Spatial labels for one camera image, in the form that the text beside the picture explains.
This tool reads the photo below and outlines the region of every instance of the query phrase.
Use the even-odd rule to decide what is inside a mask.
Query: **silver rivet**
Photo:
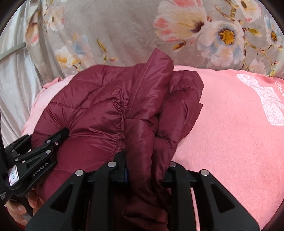
[[[111,161],[107,164],[110,168],[113,168],[116,166],[116,162],[115,161]]]
[[[200,171],[200,173],[201,173],[201,175],[203,175],[203,176],[208,176],[208,175],[209,175],[209,171],[206,170],[206,169],[202,169],[202,170]]]
[[[174,168],[174,167],[176,167],[176,166],[177,166],[177,163],[176,163],[176,162],[171,161],[171,163],[170,163],[170,167],[171,167],[171,168]]]
[[[77,170],[76,172],[75,172],[75,175],[76,176],[82,176],[84,174],[84,171],[83,170]]]

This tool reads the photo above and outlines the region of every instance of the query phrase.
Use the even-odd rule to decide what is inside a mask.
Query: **human hand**
[[[30,206],[33,208],[33,214],[36,214],[36,212],[40,209],[40,207],[43,205],[43,201],[38,197],[38,195],[35,193],[34,189],[32,189],[28,193],[28,202]],[[23,218],[22,215],[26,214],[27,210],[26,208],[21,205],[20,203],[16,201],[9,200],[6,203],[6,207],[10,213],[10,215],[14,218],[14,220],[23,225],[27,225],[27,221]]]

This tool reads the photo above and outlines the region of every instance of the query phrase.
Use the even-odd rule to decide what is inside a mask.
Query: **pink fabric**
[[[189,170],[208,169],[263,228],[284,198],[284,80],[245,71],[175,70],[196,70],[205,87],[200,116],[173,160]],[[33,132],[43,109],[68,83],[37,97],[23,134]]]

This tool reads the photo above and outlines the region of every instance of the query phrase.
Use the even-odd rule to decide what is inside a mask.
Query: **white satin fabric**
[[[25,41],[29,1],[13,15],[0,35],[0,53]],[[0,110],[4,146],[21,136],[32,103],[42,89],[42,79],[26,47],[0,61]]]

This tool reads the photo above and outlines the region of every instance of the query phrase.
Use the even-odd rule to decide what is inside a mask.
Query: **white bow pattern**
[[[284,110],[284,105],[280,103],[281,100],[274,89],[272,87],[261,87],[257,80],[250,75],[237,74],[237,77],[243,83],[254,89],[260,96],[260,100],[269,123],[274,126],[283,126],[284,116],[280,108]]]

